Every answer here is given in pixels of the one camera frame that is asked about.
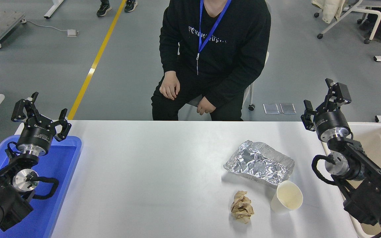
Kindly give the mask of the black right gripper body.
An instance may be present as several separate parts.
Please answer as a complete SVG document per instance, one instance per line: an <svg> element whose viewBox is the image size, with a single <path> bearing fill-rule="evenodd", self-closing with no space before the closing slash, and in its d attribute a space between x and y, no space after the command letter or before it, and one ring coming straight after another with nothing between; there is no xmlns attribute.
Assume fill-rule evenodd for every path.
<svg viewBox="0 0 381 238"><path fill-rule="evenodd" d="M348 131L347 134L351 133L347 120L340 110L315 115L314 126L318 135L334 128L345 128Z"/></svg>

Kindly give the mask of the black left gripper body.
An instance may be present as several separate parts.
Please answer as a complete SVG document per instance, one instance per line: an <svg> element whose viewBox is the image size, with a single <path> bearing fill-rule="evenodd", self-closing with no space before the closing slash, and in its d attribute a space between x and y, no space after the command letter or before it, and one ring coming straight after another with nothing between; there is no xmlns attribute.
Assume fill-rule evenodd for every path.
<svg viewBox="0 0 381 238"><path fill-rule="evenodd" d="M53 137L56 133L53 120L42 116L40 119L30 117L26 120L17 150L22 153L34 150L36 153L48 153Z"/></svg>

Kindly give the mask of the person's left hand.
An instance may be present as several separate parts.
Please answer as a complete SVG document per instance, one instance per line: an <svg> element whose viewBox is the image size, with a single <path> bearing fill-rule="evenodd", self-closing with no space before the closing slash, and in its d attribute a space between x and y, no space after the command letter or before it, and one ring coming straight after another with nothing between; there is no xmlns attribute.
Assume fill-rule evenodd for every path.
<svg viewBox="0 0 381 238"><path fill-rule="evenodd" d="M197 105L197 113L203 115L205 113L212 113L216 110L216 107L209 102L206 97L203 97Z"/></svg>

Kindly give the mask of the person's right hand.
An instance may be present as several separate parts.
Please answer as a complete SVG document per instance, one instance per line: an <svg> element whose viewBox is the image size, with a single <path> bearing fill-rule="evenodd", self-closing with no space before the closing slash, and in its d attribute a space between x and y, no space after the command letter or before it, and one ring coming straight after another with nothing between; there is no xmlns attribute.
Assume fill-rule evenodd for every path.
<svg viewBox="0 0 381 238"><path fill-rule="evenodd" d="M164 78L160 86L160 93L170 100L175 100L180 92L180 82L175 71L164 73Z"/></svg>

